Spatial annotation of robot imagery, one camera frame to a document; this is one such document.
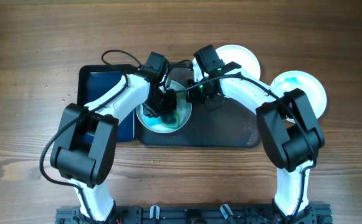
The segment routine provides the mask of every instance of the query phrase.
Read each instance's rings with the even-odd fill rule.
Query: black cable
[[[312,146],[310,144],[310,141],[308,139],[308,136],[307,134],[305,134],[305,131],[302,127],[302,125],[300,124],[300,122],[298,122],[298,120],[296,119],[293,111],[283,102],[280,100],[280,98],[275,95],[271,90],[268,90],[266,87],[262,86],[260,83],[257,83],[256,81],[250,79],[250,78],[246,78],[242,75],[224,75],[222,77],[216,77],[216,78],[211,78],[209,80],[206,80],[206,81],[203,81],[203,82],[199,82],[198,84],[196,85],[193,85],[191,87],[188,87],[188,88],[185,88],[183,90],[178,90],[178,91],[175,91],[175,94],[177,93],[182,93],[182,92],[185,92],[185,91],[189,91],[193,88],[197,88],[199,85],[202,85],[202,84],[205,84],[207,82],[211,82],[211,81],[214,81],[214,80],[218,80],[218,79],[222,79],[222,78],[240,78],[242,80],[245,80],[245,81],[248,81],[248,82],[251,82],[253,84],[255,84],[256,86],[258,86],[260,89],[264,90],[266,93],[268,93],[270,96],[274,97],[281,105],[282,107],[286,110],[286,112],[288,113],[288,115],[291,116],[291,118],[295,121],[295,124],[297,125],[297,127],[299,128],[300,132],[301,132],[301,135],[303,136],[307,146],[308,146],[308,149],[310,150],[310,154],[311,154],[311,158],[312,158],[312,165],[310,166],[307,166],[305,167],[302,171],[301,171],[301,175],[302,175],[302,183],[301,183],[301,190],[300,190],[300,196],[298,198],[298,202],[297,202],[297,205],[295,207],[295,210],[293,211],[293,214],[292,216],[290,217],[290,221],[292,222],[294,220],[294,218],[297,216],[297,213],[298,213],[298,210],[300,209],[300,206],[301,206],[301,203],[302,203],[302,198],[304,196],[304,186],[305,186],[305,172],[309,169],[312,169],[314,168],[316,165],[317,165],[317,158],[315,157],[315,153],[312,149]]]
[[[170,71],[172,71],[172,69],[177,68],[178,66],[182,65],[182,64],[185,63],[185,62],[189,62],[189,63],[192,65],[192,67],[193,67],[193,62],[192,62],[191,60],[189,60],[189,59],[186,59],[186,60],[182,60],[182,61],[180,61],[180,62],[177,62],[177,63],[175,63],[171,68],[168,66],[168,72],[167,72],[166,76],[164,77],[164,81],[161,83],[161,84],[163,84],[164,91],[165,91],[166,93],[168,92],[168,91],[167,91],[166,82],[167,82],[167,79],[168,79],[168,77],[169,77]]]
[[[101,56],[101,60],[106,64],[106,65],[111,65],[110,63],[108,63],[105,59],[104,59],[104,56],[107,54],[107,53],[110,53],[110,52],[121,52],[121,53],[124,53],[124,54],[127,54],[129,55],[131,58],[133,58],[137,63],[140,63],[140,61],[138,59],[136,59],[134,56],[132,56],[130,53],[128,52],[124,52],[122,50],[108,50],[106,52],[104,52]],[[118,97],[121,93],[123,93],[125,91],[125,89],[128,87],[128,77],[126,75],[123,74],[123,76],[125,77],[125,85],[123,86],[123,88],[118,92],[116,93],[115,95],[113,95],[112,97],[110,97],[107,101],[103,102],[102,104],[100,104],[98,107],[96,107],[95,109],[89,111],[88,113],[86,114],[83,114],[75,119],[73,119],[72,121],[70,121],[68,124],[66,124],[63,128],[61,128],[60,130],[58,130],[56,132],[56,134],[52,137],[52,139],[49,140],[49,142],[46,144],[44,150],[42,151],[42,154],[41,154],[41,157],[39,159],[39,170],[42,174],[42,176],[45,177],[45,179],[47,179],[49,182],[52,182],[53,184],[58,184],[58,185],[63,185],[63,186],[69,186],[69,187],[75,187],[78,191],[79,191],[79,194],[81,195],[81,199],[82,199],[82,203],[84,204],[84,207],[88,213],[88,216],[90,217],[90,219],[92,220],[93,223],[98,223],[95,218],[93,217],[91,211],[90,211],[90,207],[88,206],[88,202],[85,198],[85,194],[83,192],[83,188],[78,186],[78,185],[75,185],[75,184],[71,184],[71,183],[68,183],[68,182],[62,182],[62,181],[58,181],[58,180],[54,180],[52,178],[50,178],[47,173],[45,172],[45,169],[44,169],[44,160],[45,160],[45,156],[47,154],[47,151],[48,149],[50,148],[50,146],[53,144],[54,141],[56,141],[56,139],[61,135],[63,134],[63,132],[65,130],[67,130],[69,127],[71,127],[73,124],[91,116],[94,114],[94,112],[102,109],[103,107],[105,107],[109,102],[111,102],[112,100],[114,100],[116,97]]]
[[[123,50],[107,50],[107,51],[105,51],[105,52],[102,54],[102,56],[100,57],[100,59],[101,59],[102,62],[105,63],[106,65],[112,65],[112,64],[108,63],[108,62],[104,59],[105,55],[108,54],[108,53],[110,53],[110,52],[120,52],[120,53],[126,54],[126,55],[130,56],[133,60],[135,60],[139,65],[142,65],[142,63],[141,63],[135,56],[133,56],[132,54],[130,54],[130,53],[128,53],[128,52],[125,52],[125,51],[123,51]]]

